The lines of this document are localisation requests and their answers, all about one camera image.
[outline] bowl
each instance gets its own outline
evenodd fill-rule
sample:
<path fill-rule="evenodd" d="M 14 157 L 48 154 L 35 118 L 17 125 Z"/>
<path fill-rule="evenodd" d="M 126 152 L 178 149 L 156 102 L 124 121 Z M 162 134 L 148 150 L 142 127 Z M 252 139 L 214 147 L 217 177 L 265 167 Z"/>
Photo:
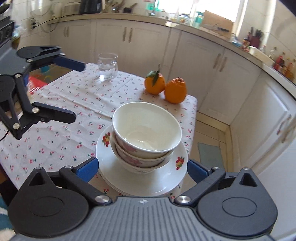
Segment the bowl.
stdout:
<path fill-rule="evenodd" d="M 116 145 L 115 145 L 115 142 L 112 141 L 113 139 L 110 140 L 110 145 L 111 145 L 111 148 L 112 148 L 112 151 L 114 152 L 115 156 L 117 157 L 119 163 L 128 171 L 130 172 L 133 172 L 133 173 L 137 173 L 137 174 L 146 174 L 146 173 L 149 173 L 149 172 L 152 172 L 154 170 L 156 170 L 157 168 L 161 168 L 163 167 L 165 164 L 167 164 L 170 160 L 170 158 L 166 158 L 164 159 L 164 161 L 162 161 L 159 165 L 155 166 L 155 167 L 149 167 L 149 168 L 144 168 L 144 167 L 136 167 L 136 166 L 133 166 L 129 163 L 127 163 L 126 161 L 124 161 L 120 155 L 118 154 L 117 152 L 117 149 L 116 149 Z"/>
<path fill-rule="evenodd" d="M 115 143 L 116 150 L 119 154 L 119 156 L 126 161 L 127 163 L 131 164 L 132 166 L 136 167 L 143 167 L 143 168 L 148 168 L 148 167 L 154 167 L 160 164 L 163 160 L 166 158 L 171 158 L 171 154 L 173 153 L 173 150 L 167 152 L 164 156 L 155 158 L 155 159 L 144 159 L 140 157 L 133 156 L 126 151 L 124 151 L 117 143 L 116 138 L 114 138 L 115 133 L 112 132 L 112 141 Z"/>
<path fill-rule="evenodd" d="M 146 102 L 120 106 L 112 117 L 118 145 L 127 153 L 155 159 L 174 150 L 182 138 L 176 118 L 165 109 Z"/>

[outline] wooden cutting board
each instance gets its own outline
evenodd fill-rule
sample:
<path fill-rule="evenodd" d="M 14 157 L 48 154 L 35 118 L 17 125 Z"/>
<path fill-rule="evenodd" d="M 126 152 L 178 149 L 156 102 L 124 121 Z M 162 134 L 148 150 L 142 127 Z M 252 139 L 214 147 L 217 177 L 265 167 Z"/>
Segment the wooden cutting board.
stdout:
<path fill-rule="evenodd" d="M 215 31 L 215 30 L 212 30 L 212 31 L 226 37 L 229 40 L 231 36 L 233 22 L 229 19 L 223 18 L 217 14 L 214 14 L 206 10 L 204 13 L 204 19 L 202 21 L 201 27 L 203 27 L 204 24 L 210 24 L 214 26 L 216 23 L 218 24 L 218 27 L 228 29 L 229 32 Z"/>

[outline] orange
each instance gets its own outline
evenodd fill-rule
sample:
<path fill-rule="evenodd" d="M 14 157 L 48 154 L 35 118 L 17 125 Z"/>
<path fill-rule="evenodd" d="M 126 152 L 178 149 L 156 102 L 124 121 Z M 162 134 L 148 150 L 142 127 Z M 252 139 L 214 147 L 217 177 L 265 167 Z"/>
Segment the orange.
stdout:
<path fill-rule="evenodd" d="M 186 95 L 186 83 L 182 78 L 173 79 L 165 86 L 165 99 L 172 104 L 183 102 Z"/>
<path fill-rule="evenodd" d="M 158 95 L 165 89 L 165 79 L 158 71 L 151 71 L 144 81 L 146 91 L 152 95 Z"/>

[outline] glass mug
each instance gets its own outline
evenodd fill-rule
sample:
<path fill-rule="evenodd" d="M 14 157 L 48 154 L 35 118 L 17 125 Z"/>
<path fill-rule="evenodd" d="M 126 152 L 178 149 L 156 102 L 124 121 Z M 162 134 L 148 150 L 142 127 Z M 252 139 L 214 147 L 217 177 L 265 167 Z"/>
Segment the glass mug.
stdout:
<path fill-rule="evenodd" d="M 100 53 L 98 55 L 100 81 L 111 80 L 117 76 L 118 55 L 114 53 Z"/>

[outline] tablecloth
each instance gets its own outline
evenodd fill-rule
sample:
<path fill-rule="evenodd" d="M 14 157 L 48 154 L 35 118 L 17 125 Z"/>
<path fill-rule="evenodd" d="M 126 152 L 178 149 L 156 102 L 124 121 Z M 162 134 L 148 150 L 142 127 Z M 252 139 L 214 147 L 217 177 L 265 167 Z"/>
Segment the tablecloth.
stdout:
<path fill-rule="evenodd" d="M 111 124 L 114 111 L 127 102 L 149 102 L 168 110 L 182 127 L 182 142 L 187 152 L 191 150 L 196 98 L 187 95 L 181 104 L 170 104 L 163 93 L 158 96 L 147 93 L 144 79 L 132 74 L 119 71 L 115 79 L 100 82 L 98 66 L 87 64 L 83 72 L 71 71 L 41 88 L 32 98 L 34 102 L 72 110 L 77 118 L 72 124 L 39 122 L 29 128 L 21 140 L 9 134 L 0 142 L 1 165 L 18 189 L 37 166 L 47 171 L 58 171 L 63 166 L 77 166 L 94 156 L 97 140 Z M 6 131 L 1 124 L 0 136 Z M 110 188 L 99 174 L 90 183 L 108 195 L 121 195 Z"/>

